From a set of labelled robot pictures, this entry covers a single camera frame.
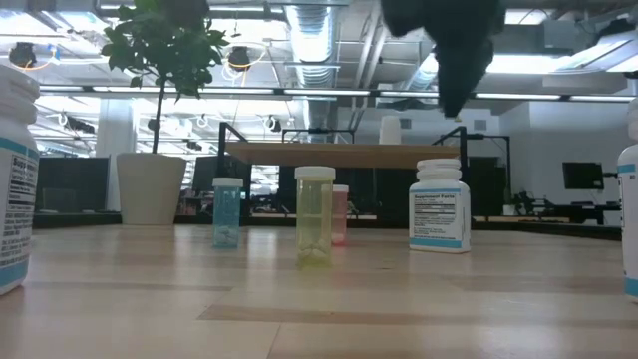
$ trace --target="exposed ceiling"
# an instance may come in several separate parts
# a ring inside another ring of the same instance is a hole
[[[37,71],[27,74],[46,85],[76,86],[126,86],[131,80],[129,74],[111,71],[107,59],[100,56],[100,48],[106,43],[103,29],[116,22],[113,13],[121,4],[131,5],[133,1],[103,0],[94,4],[92,0],[58,0],[49,2],[57,7],[49,11],[25,11],[26,1],[11,0],[0,9],[0,64],[12,66],[8,55],[17,42],[32,42],[37,55]],[[290,27],[277,20],[264,21],[254,18],[263,11],[263,1],[215,0],[212,5],[213,27],[225,30],[235,46],[248,46],[255,64],[243,76],[225,71],[222,66],[214,69],[214,84],[219,87],[248,86],[267,88],[292,88],[299,81],[298,62],[291,46]],[[385,38],[383,23],[378,22],[379,10],[371,0],[270,0],[268,1],[277,17],[283,16],[282,5],[289,4],[332,4],[339,10],[336,20],[335,55],[328,65],[336,69],[336,87],[351,88],[358,77],[359,86],[369,80],[369,87],[386,86],[398,88],[415,75],[428,59],[433,44],[422,31],[395,39]],[[593,32],[618,17],[634,15],[631,7],[634,0],[503,0],[508,7],[506,33],[495,39],[499,54],[515,52],[518,55],[544,56],[556,50],[552,47],[568,47],[571,53],[584,49],[591,41]],[[365,67],[361,68],[362,53],[369,53]],[[555,58],[568,59],[571,54],[554,51]],[[568,74],[547,74],[538,71],[531,74],[488,73],[479,83],[477,91],[487,93],[533,93],[533,94],[614,94],[626,87],[626,80],[620,73],[570,72]],[[147,79],[151,85],[153,79]],[[436,77],[427,89],[436,89]],[[136,111],[140,114],[141,151],[147,151],[144,140],[151,137],[147,121],[155,113],[156,100],[135,99]],[[38,100],[40,117],[32,131],[41,143],[49,149],[60,152],[89,154],[95,147],[95,136],[75,134],[61,126],[63,113],[97,127],[100,99],[96,97],[42,97]],[[348,126],[351,108],[340,108],[336,112],[335,124]],[[509,109],[512,102],[476,101],[470,108],[484,109],[487,116],[500,114]],[[374,102],[368,104],[362,127],[364,133],[374,133],[378,120],[391,110],[375,109]],[[418,120],[419,111],[409,111],[402,116]],[[201,152],[189,150],[181,138],[209,144],[216,139],[220,121],[232,122],[242,133],[254,140],[277,141],[280,134],[272,133],[264,120],[273,117],[281,122],[284,129],[302,129],[304,123],[303,101],[255,101],[255,100],[193,100],[182,99],[178,103],[165,102],[164,119],[172,121],[176,129],[172,133],[162,133],[160,150],[177,155],[197,156]],[[422,128],[414,126],[415,136],[430,136],[438,131],[436,126]],[[214,146],[206,146],[205,153],[214,153]]]

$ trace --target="white supplement bottle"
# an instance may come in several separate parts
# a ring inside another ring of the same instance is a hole
[[[629,105],[629,137],[638,141],[638,99]],[[625,294],[638,303],[638,145],[618,158],[618,182],[622,202],[622,255]]]
[[[426,168],[410,187],[410,249],[470,251],[470,188],[461,171]]]
[[[38,147],[27,129],[36,122],[38,83],[0,66],[0,295],[27,276],[38,180]]]

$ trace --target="pink-tinted vial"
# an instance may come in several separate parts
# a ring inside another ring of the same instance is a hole
[[[348,187],[332,186],[332,245],[346,244],[348,230]]]

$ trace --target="wooden table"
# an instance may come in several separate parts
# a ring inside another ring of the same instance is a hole
[[[25,287],[0,297],[2,359],[638,358],[621,243],[473,232],[473,251],[408,250],[350,230],[333,267],[295,268],[294,228],[36,231]]]
[[[412,145],[227,143],[226,150],[254,165],[328,166],[359,169],[415,169],[417,162],[453,159],[459,148]]]

